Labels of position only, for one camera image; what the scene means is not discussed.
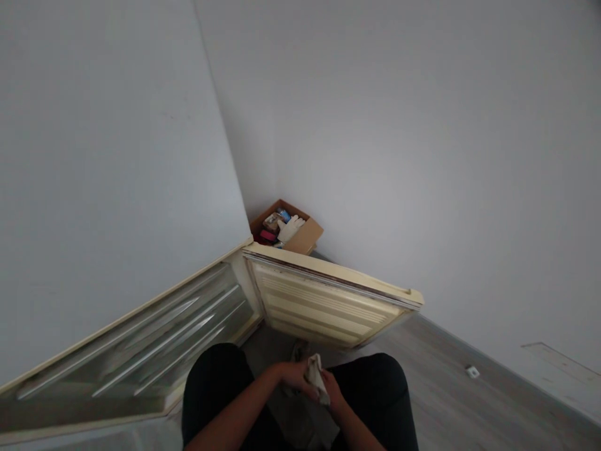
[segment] laminate flooring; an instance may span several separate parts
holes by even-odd
[[[263,327],[243,349],[257,374],[288,360],[293,344]],[[601,450],[601,428],[419,315],[358,351],[312,351],[324,366],[379,352],[395,357],[409,384],[421,450]],[[478,379],[466,375],[467,364],[480,371]],[[337,433],[329,415],[298,401],[275,393],[269,402],[284,435],[296,446],[328,447]]]

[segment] black pants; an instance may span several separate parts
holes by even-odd
[[[375,354],[331,368],[342,395],[388,450],[417,450],[405,374],[387,354]],[[182,432],[186,446],[254,380],[244,352],[224,343],[205,351],[188,375],[183,395]],[[291,449],[267,406],[244,443],[244,450]],[[348,449],[342,433],[333,450]]]

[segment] small white object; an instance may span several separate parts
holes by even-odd
[[[470,365],[465,369],[465,372],[468,374],[469,377],[471,377],[472,379],[476,379],[478,376],[480,376],[480,372],[476,369],[475,366]]]

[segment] person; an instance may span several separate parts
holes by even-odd
[[[185,451],[291,450],[265,405],[279,383],[317,401],[304,379],[308,361],[281,362],[253,377],[244,352],[222,343],[205,351],[186,381]],[[417,450],[409,391],[399,363],[375,354],[322,372],[340,428],[333,450]]]

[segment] knee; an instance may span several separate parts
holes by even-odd
[[[407,389],[407,378],[399,362],[388,354],[379,353],[369,357],[370,366],[377,372],[378,376],[386,379],[401,390]]]
[[[215,364],[235,361],[244,357],[244,352],[232,343],[218,343],[204,351],[194,363],[190,374],[203,371],[203,368],[210,368]]]

